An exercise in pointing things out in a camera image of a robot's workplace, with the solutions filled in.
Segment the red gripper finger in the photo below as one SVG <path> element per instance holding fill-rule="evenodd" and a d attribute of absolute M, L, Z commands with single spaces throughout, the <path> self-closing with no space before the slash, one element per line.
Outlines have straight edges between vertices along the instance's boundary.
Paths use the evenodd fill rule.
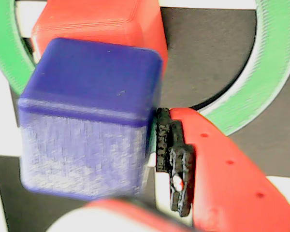
<path fill-rule="evenodd" d="M 290 232 L 290 204 L 213 123 L 157 110 L 156 205 L 207 232 Z"/>
<path fill-rule="evenodd" d="M 48 232 L 190 232 L 151 205 L 127 198 L 90 202 L 57 219 Z"/>

